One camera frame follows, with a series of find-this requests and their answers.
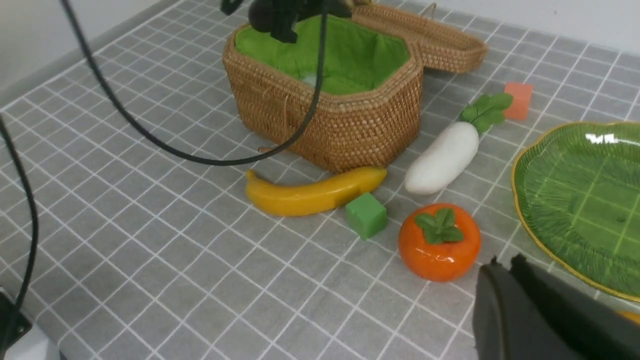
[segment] black cable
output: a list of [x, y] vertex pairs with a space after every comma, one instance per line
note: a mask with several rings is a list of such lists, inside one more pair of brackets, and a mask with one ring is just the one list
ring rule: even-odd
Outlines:
[[[60, 3], [62, 4], [62, 7], [64, 8], [65, 13], [67, 14], [69, 23], [71, 23], [73, 32], [77, 38], [77, 41], [84, 54], [84, 57], [86, 58], [86, 61], [89, 64], [89, 67], [91, 68], [91, 70], [93, 71], [93, 74], [95, 75], [96, 79], [100, 83], [100, 87], [102, 88], [104, 93], [107, 95], [109, 100], [113, 103], [113, 106], [115, 106], [115, 108], [125, 118], [125, 120], [128, 121], [128, 123], [131, 126], [133, 126], [139, 133], [141, 133], [147, 140], [151, 141], [153, 144], [160, 147], [162, 150], [165, 150], [166, 152], [169, 152], [170, 154], [173, 154], [179, 158], [182, 158], [188, 161], [193, 161], [195, 163], [201, 163], [201, 164], [213, 165], [213, 166], [244, 165], [244, 164], [253, 163], [259, 160], [269, 158], [285, 150], [286, 148], [291, 146], [294, 142], [296, 142], [300, 138], [300, 136], [305, 132], [309, 122], [312, 120], [316, 112], [316, 107], [318, 104], [318, 100], [320, 98], [320, 91], [322, 89], [322, 82], [323, 82], [323, 76], [324, 76], [324, 49], [326, 45], [326, 28], [327, 28], [327, 19], [328, 19], [328, 13], [329, 13], [329, 4], [327, 0], [322, 0], [322, 7], [321, 7], [320, 44], [319, 44], [319, 50], [318, 50], [318, 63], [317, 63], [317, 71], [316, 71], [316, 78], [317, 78], [316, 87], [314, 90], [313, 98], [311, 100], [311, 105], [309, 106], [307, 115], [305, 116], [302, 124], [300, 125], [300, 128], [298, 128], [298, 130], [290, 137], [290, 139], [288, 139], [283, 144], [275, 147], [274, 149], [262, 154], [258, 154], [256, 156], [252, 156], [250, 158], [236, 159], [236, 160], [215, 160], [215, 159], [207, 159], [207, 158], [194, 156], [167, 145], [166, 143], [162, 142], [160, 139], [155, 137], [152, 133], [147, 131], [124, 108], [124, 105], [120, 102], [118, 97], [115, 95], [115, 93], [109, 86], [109, 83], [104, 78], [102, 71], [98, 67], [95, 59], [93, 58], [91, 49], [87, 44], [87, 41], [84, 37], [84, 33], [80, 27], [78, 19], [76, 18], [76, 15], [69, 1], [60, 0]], [[17, 319], [20, 315], [20, 309], [22, 308], [22, 305], [24, 303], [24, 298], [27, 295], [29, 284], [31, 282], [31, 276], [33, 274], [36, 253], [38, 251], [38, 210], [36, 207], [35, 199], [33, 197], [33, 192], [31, 191], [31, 185], [29, 184], [29, 179], [27, 178], [26, 172], [24, 171], [24, 167], [22, 166], [22, 162], [20, 161], [18, 153], [15, 150], [15, 146], [13, 145], [9, 132], [6, 130], [6, 127], [4, 126], [4, 121], [1, 115], [0, 115], [0, 132], [2, 133], [4, 142], [6, 143], [7, 149], [9, 150], [13, 163], [20, 177], [22, 187], [24, 188], [24, 192], [26, 193], [27, 202], [29, 204], [29, 211], [31, 212], [31, 232], [32, 232], [31, 248], [29, 250], [29, 258], [27, 261], [27, 267], [25, 270], [24, 278], [22, 280], [22, 285], [20, 286], [20, 291], [16, 298], [15, 305], [12, 309], [13, 311], [9, 316], [4, 338], [2, 340], [2, 343], [0, 344], [0, 360], [3, 360], [6, 355], [6, 351], [8, 350], [10, 338], [13, 336], [13, 334], [16, 333]]]
[[204, 164], [204, 165], [213, 165], [213, 166], [224, 167], [224, 166], [234, 166], [234, 165], [244, 165], [244, 164], [249, 164], [249, 163], [255, 163], [256, 161], [269, 158], [269, 157], [271, 157], [271, 156], [273, 156], [275, 154], [278, 154], [279, 152], [285, 150], [289, 146], [291, 146], [305, 132], [309, 122], [311, 121], [311, 119], [313, 118], [314, 114], [316, 113], [316, 106], [317, 106], [318, 100], [320, 98], [320, 91], [322, 89], [322, 82], [323, 82], [323, 76], [324, 76], [324, 46], [326, 44], [326, 28], [327, 28], [327, 18], [328, 18], [328, 14], [329, 14], [329, 1], [328, 0], [321, 0], [321, 1], [322, 1], [322, 7], [321, 7], [321, 22], [320, 22], [320, 46], [319, 46], [319, 50], [318, 50], [318, 66], [317, 66], [317, 72], [316, 72], [316, 78], [317, 78], [316, 79], [316, 89], [314, 91], [314, 95], [313, 95], [313, 98], [311, 100], [311, 105], [309, 106], [309, 110], [307, 112], [307, 116], [303, 120], [303, 122], [300, 125], [300, 127], [298, 128], [298, 130], [287, 141], [285, 141], [281, 145], [278, 145], [277, 147], [275, 147], [274, 149], [271, 149], [268, 152], [264, 152], [264, 153], [258, 154], [256, 156], [252, 156], [250, 158], [235, 159], [235, 160], [216, 160], [216, 159], [207, 159], [207, 158], [201, 158], [199, 156], [194, 156], [194, 155], [188, 154], [186, 152], [180, 151], [180, 150], [178, 150], [178, 149], [176, 149], [176, 148], [174, 148], [174, 147], [172, 147], [170, 145], [167, 145], [166, 143], [164, 143], [160, 139], [158, 139], [155, 135], [153, 135], [152, 133], [147, 131], [124, 108], [124, 106], [122, 105], [120, 100], [118, 100], [118, 97], [113, 93], [113, 90], [111, 89], [111, 87], [109, 86], [109, 84], [105, 80], [104, 76], [102, 75], [102, 72], [100, 71], [100, 68], [98, 67], [97, 63], [93, 59], [93, 55], [92, 55], [91, 49], [89, 48], [89, 45], [87, 44], [87, 41], [84, 38], [83, 31], [82, 31], [82, 29], [80, 27], [80, 24], [78, 23], [78, 19], [76, 18], [76, 15], [75, 15], [72, 7], [71, 7], [71, 4], [69, 3], [69, 0], [60, 0], [60, 3], [62, 4], [62, 7], [64, 7], [65, 13], [67, 14], [69, 22], [71, 23], [73, 32], [76, 35], [77, 41], [78, 41], [78, 43], [80, 45], [80, 48], [81, 48], [81, 50], [82, 50], [82, 52], [84, 54], [84, 57], [86, 58], [86, 61], [89, 64], [89, 67], [91, 68], [91, 70], [93, 71], [93, 74], [95, 75], [96, 79], [100, 83], [100, 87], [102, 88], [104, 93], [107, 95], [109, 100], [111, 100], [111, 102], [116, 107], [118, 112], [124, 117], [124, 119], [126, 121], [128, 121], [128, 123], [131, 126], [133, 126], [145, 138], [147, 138], [147, 140], [151, 141], [154, 145], [158, 146], [159, 148], [161, 148], [162, 150], [164, 150], [166, 152], [169, 152], [170, 154], [173, 154], [173, 155], [175, 155], [175, 156], [177, 156], [179, 158], [182, 158], [182, 159], [185, 159], [185, 160], [188, 160], [188, 161], [193, 161], [195, 163], [201, 163], [201, 164]]
[[6, 148], [9, 150], [11, 160], [15, 165], [15, 169], [17, 170], [18, 176], [20, 177], [20, 182], [22, 183], [24, 192], [27, 195], [27, 203], [29, 204], [29, 212], [31, 213], [31, 249], [29, 250], [29, 259], [27, 260], [27, 268], [24, 271], [22, 286], [20, 287], [20, 292], [18, 292], [18, 297], [15, 299], [15, 304], [9, 315], [9, 321], [6, 324], [6, 329], [4, 331], [4, 338], [2, 340], [2, 344], [0, 345], [0, 360], [2, 360], [4, 359], [4, 355], [8, 350], [10, 339], [13, 337], [13, 335], [15, 335], [17, 331], [18, 316], [20, 315], [20, 309], [22, 308], [22, 304], [24, 303], [24, 297], [27, 295], [27, 290], [29, 290], [31, 275], [33, 274], [33, 267], [35, 266], [36, 262], [36, 252], [38, 251], [38, 209], [36, 207], [36, 201], [33, 198], [33, 192], [31, 191], [29, 179], [27, 178], [27, 174], [24, 171], [24, 167], [22, 166], [22, 162], [20, 161], [18, 152], [15, 150], [15, 146], [13, 145], [13, 141], [11, 140], [11, 136], [9, 135], [9, 132], [4, 125], [2, 115], [0, 115], [0, 133], [2, 133], [2, 138], [4, 139]]

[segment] basket lid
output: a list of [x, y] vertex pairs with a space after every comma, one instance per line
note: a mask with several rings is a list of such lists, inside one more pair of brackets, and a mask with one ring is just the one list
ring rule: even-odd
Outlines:
[[381, 28], [396, 28], [404, 41], [416, 45], [417, 54], [425, 68], [449, 72], [468, 72], [482, 64], [489, 47], [481, 39], [429, 19], [433, 17], [435, 3], [422, 12], [410, 13], [404, 10], [370, 4], [357, 6], [353, 10], [354, 19], [373, 20]]

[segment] green plate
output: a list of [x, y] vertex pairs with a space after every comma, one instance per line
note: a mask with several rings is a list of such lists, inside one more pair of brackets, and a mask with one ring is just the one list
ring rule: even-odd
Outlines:
[[512, 187], [518, 216], [549, 256], [640, 301], [640, 124], [557, 127], [521, 153]]

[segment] banana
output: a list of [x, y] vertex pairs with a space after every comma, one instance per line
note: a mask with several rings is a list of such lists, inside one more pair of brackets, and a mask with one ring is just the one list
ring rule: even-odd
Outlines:
[[375, 190], [387, 176], [382, 167], [359, 167], [329, 179], [300, 186], [278, 186], [246, 173], [246, 196], [265, 213], [280, 217], [302, 217], [348, 204]]

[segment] persimmon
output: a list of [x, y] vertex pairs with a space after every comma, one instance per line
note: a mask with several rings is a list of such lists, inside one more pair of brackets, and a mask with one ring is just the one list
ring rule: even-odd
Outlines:
[[455, 280], [471, 269], [482, 239], [476, 222], [454, 204], [420, 208], [404, 221], [398, 250], [406, 267], [430, 281]]

